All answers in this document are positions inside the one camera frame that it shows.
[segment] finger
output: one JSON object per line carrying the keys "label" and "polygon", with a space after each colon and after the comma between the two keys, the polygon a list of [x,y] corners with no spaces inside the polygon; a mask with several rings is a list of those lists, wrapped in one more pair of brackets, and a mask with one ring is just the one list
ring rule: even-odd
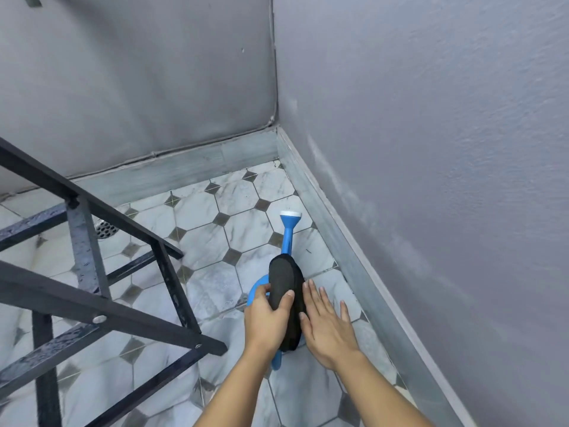
{"label": "finger", "polygon": [[294,290],[289,289],[281,298],[281,302],[279,303],[279,308],[277,308],[277,310],[286,313],[286,316],[288,318],[288,315],[290,313],[290,308],[293,306],[293,302],[294,302]]}
{"label": "finger", "polygon": [[304,338],[306,339],[306,344],[312,345],[314,341],[314,336],[312,335],[312,323],[310,323],[310,319],[306,316],[303,312],[299,314],[301,318],[301,330],[302,334],[304,334]]}
{"label": "finger", "polygon": [[309,314],[310,318],[315,318],[318,316],[317,307],[314,305],[312,300],[312,294],[310,293],[310,287],[308,282],[302,284],[302,296],[304,297],[304,304],[306,305],[306,313]]}
{"label": "finger", "polygon": [[312,301],[314,301],[314,306],[316,307],[318,314],[322,315],[326,312],[326,308],[324,307],[324,303],[320,298],[320,295],[317,291],[317,286],[314,284],[314,280],[309,280],[309,287],[310,287],[310,294],[312,294]]}
{"label": "finger", "polygon": [[334,310],[334,306],[332,306],[332,303],[328,298],[328,294],[326,294],[326,289],[324,289],[323,287],[320,288],[320,296],[322,298],[322,303],[324,304],[324,308],[328,311],[328,313],[334,313],[335,315],[336,311]]}
{"label": "finger", "polygon": [[267,292],[270,292],[271,290],[271,284],[270,283],[266,283],[264,285],[259,285],[257,286],[257,289],[255,289],[255,299],[257,298],[266,298]]}
{"label": "finger", "polygon": [[340,317],[342,321],[350,323],[350,313],[348,313],[348,306],[344,300],[340,301]]}

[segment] left hand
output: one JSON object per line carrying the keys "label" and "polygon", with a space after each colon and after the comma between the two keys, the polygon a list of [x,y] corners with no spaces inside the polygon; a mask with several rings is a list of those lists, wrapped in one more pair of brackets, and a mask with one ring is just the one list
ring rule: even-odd
{"label": "left hand", "polygon": [[285,338],[288,316],[293,306],[294,291],[289,290],[281,298],[279,308],[268,305],[266,294],[271,285],[260,285],[255,298],[245,308],[245,352],[261,356],[270,361]]}

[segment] black metal frame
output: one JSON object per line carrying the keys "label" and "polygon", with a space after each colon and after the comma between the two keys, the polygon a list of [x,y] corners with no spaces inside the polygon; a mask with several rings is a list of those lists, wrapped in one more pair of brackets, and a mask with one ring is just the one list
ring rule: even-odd
{"label": "black metal frame", "polygon": [[[190,351],[95,418],[88,427],[109,426],[208,353],[227,346],[202,335],[168,255],[180,249],[0,138],[0,166],[65,202],[0,229],[0,251],[65,221],[69,224],[79,288],[0,261],[0,302],[32,311],[34,350],[0,371],[0,401],[36,381],[39,427],[60,427],[56,366],[112,330],[189,348]],[[106,275],[91,214],[150,244],[152,251]],[[156,261],[181,326],[113,302],[110,285]],[[53,338],[51,316],[81,322]]]}

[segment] drain hole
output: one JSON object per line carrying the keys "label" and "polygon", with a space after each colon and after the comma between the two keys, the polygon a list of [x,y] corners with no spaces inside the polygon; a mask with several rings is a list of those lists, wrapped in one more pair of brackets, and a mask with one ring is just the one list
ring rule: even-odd
{"label": "drain hole", "polygon": [[115,235],[118,232],[118,228],[103,220],[95,226],[95,231],[97,233],[97,238],[99,240],[104,240],[109,238],[111,235]]}

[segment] baseboard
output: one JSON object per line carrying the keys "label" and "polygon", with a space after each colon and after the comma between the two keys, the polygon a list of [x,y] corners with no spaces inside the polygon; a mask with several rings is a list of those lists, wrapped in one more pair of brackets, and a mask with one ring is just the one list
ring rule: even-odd
{"label": "baseboard", "polygon": [[437,426],[476,427],[281,127],[277,128],[277,147],[291,182],[418,408]]}
{"label": "baseboard", "polygon": [[[276,128],[175,151],[109,171],[73,179],[80,187],[116,207],[224,173],[274,160]],[[30,217],[61,202],[44,189],[30,190],[2,202],[21,217]]]}

